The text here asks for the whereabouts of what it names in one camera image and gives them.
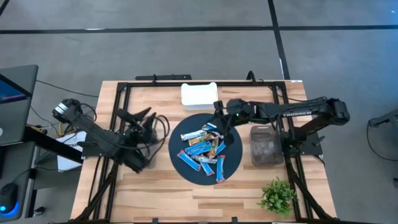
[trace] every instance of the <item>white container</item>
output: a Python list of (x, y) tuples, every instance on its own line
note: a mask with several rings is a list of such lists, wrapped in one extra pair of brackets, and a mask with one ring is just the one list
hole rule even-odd
[(213, 110), (218, 101), (217, 84), (181, 85), (181, 103), (186, 110)]

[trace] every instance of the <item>green plant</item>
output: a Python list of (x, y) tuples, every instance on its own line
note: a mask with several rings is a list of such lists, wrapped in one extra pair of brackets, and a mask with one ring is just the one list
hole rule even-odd
[(257, 203), (261, 208), (267, 208), (268, 211), (275, 212), (282, 217), (286, 217), (292, 212), (291, 200), (297, 200), (295, 190), (290, 189), (287, 181), (273, 180), (268, 187), (263, 187), (262, 200)]

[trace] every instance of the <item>computer mouse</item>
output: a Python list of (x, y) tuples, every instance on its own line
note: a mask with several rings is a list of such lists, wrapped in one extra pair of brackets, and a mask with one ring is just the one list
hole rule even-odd
[(0, 212), (9, 213), (15, 207), (18, 196), (18, 185), (6, 184), (0, 189)]

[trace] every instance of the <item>concrete floor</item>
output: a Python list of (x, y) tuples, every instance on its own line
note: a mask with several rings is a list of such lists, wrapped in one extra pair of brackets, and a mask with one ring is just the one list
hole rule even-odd
[[(396, 1), (274, 0), (280, 26), (398, 24)], [(265, 0), (10, 0), (0, 29), (86, 29), (172, 26), (271, 26)], [(373, 154), (366, 123), (398, 108), (398, 30), (281, 32), (291, 79), (303, 80), (307, 96), (340, 98), (351, 121), (321, 131), (333, 200), (343, 220), (396, 223), (398, 163)], [(0, 35), (0, 67), (39, 65), (38, 79), (87, 94), (103, 80), (137, 75), (189, 73), (194, 79), (282, 79), (273, 31), (142, 34)], [(91, 105), (95, 98), (37, 84), (32, 106), (50, 121), (64, 98)], [(29, 123), (47, 125), (35, 114)], [(380, 154), (398, 159), (390, 126), (370, 132)], [(59, 198), (35, 222), (66, 221), (77, 183), (52, 189)], [(41, 193), (50, 195), (50, 190)], [(62, 206), (52, 206), (62, 198)]]

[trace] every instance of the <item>wooden table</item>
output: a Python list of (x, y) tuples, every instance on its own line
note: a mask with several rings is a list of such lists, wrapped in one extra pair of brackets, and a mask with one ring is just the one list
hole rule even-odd
[[(306, 100), (302, 82), (285, 82), (290, 98)], [(109, 128), (117, 84), (117, 81), (105, 81), (101, 87), (96, 107), (96, 123), (104, 129)], [(224, 105), (232, 98), (273, 102), (272, 92), (265, 86), (218, 87), (218, 97), (223, 100)], [(123, 98), (122, 93), (120, 107), (123, 105)], [(132, 88), (128, 111), (136, 113), (149, 106), (152, 111), (168, 117), (171, 131), (182, 119), (198, 113), (183, 109), (180, 87)], [(296, 117), (294, 124), (301, 126), (310, 119), (310, 116)], [(231, 217), (238, 217), (240, 222), (295, 220), (294, 214), (283, 219), (274, 213), (261, 210), (256, 204), (260, 201), (261, 187), (277, 176), (287, 180), (287, 173), (284, 164), (266, 169), (252, 165), (249, 145), (251, 127), (251, 124), (237, 127), (243, 142), (243, 158), (237, 171), (222, 184), (202, 186), (183, 179), (170, 161), (168, 139), (156, 155), (156, 163), (152, 169), (144, 169), (137, 175), (128, 167), (120, 166), (111, 221), (151, 222), (152, 218), (159, 218), (160, 222), (230, 222)], [(79, 215), (88, 203), (96, 161), (97, 158), (89, 158), (83, 163), (71, 218)], [(302, 156), (302, 162), (309, 191), (327, 213), (336, 216), (323, 164), (313, 156)], [(105, 193), (100, 218), (104, 217), (107, 196), (108, 193)], [(301, 214), (305, 217), (303, 199), (300, 193), (298, 196)]]

